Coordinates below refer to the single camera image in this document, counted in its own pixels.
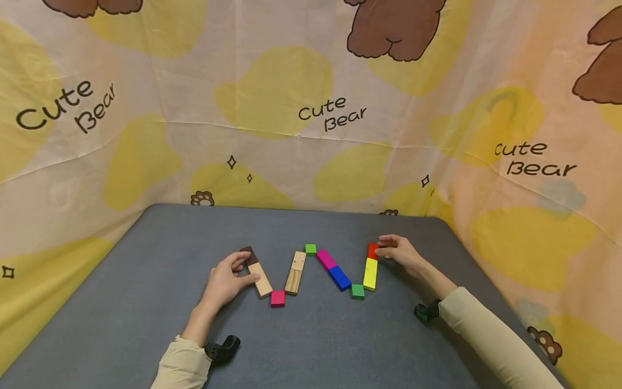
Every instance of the table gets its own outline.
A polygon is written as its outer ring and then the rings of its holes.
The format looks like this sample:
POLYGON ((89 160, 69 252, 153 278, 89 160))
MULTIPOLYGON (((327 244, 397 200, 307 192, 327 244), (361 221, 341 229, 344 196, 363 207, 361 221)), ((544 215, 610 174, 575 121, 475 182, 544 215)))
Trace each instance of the table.
MULTIPOLYGON (((0 388, 149 388, 210 269, 251 245, 272 287, 285 285, 295 250, 326 249, 355 283, 367 244, 383 233, 465 286, 559 374, 458 238, 440 219, 159 204, 148 208, 0 378, 0 388)), ((210 339, 237 335, 231 363, 212 367, 209 389, 501 388, 441 319, 416 319, 432 297, 392 261, 381 261, 364 301, 341 293, 311 256, 298 296, 269 307, 254 287, 218 315, 210 339)))

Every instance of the fabric backdrop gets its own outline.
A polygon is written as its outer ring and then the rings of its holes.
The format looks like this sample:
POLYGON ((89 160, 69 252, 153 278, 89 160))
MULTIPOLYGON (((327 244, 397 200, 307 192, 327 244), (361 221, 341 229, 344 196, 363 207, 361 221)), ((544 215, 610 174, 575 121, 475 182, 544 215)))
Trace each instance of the fabric backdrop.
POLYGON ((173 202, 441 217, 620 388, 621 149, 620 0, 0 2, 0 373, 173 202))

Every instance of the green block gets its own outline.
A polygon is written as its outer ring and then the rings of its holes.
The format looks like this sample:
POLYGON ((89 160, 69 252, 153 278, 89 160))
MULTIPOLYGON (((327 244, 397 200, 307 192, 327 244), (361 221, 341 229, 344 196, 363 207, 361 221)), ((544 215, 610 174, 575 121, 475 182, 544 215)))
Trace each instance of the green block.
POLYGON ((307 254, 317 254, 317 248, 315 247, 315 245, 313 243, 307 243, 305 245, 305 252, 307 254))
POLYGON ((365 289, 363 285, 352 284, 352 298, 355 300, 365 300, 365 289))

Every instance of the blue block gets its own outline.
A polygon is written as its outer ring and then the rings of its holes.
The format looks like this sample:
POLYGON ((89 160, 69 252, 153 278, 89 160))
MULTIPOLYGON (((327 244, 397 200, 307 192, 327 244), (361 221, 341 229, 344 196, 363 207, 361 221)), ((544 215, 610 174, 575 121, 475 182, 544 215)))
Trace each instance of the blue block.
POLYGON ((333 279, 335 284, 340 291, 344 291, 352 286, 352 282, 348 279, 348 276, 341 270, 339 266, 335 266, 334 268, 328 270, 330 277, 333 279))

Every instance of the magenta block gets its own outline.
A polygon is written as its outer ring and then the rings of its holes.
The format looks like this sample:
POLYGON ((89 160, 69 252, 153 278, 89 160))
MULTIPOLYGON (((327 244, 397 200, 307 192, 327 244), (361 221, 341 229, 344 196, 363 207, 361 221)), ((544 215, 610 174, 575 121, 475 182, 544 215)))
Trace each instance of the magenta block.
POLYGON ((322 266, 326 269, 326 271, 331 270, 335 266, 337 266, 337 262, 328 254, 326 250, 320 250, 315 254, 317 259, 320 261, 322 266))
POLYGON ((285 291, 272 291, 270 295, 270 306, 280 308, 285 306, 285 291))

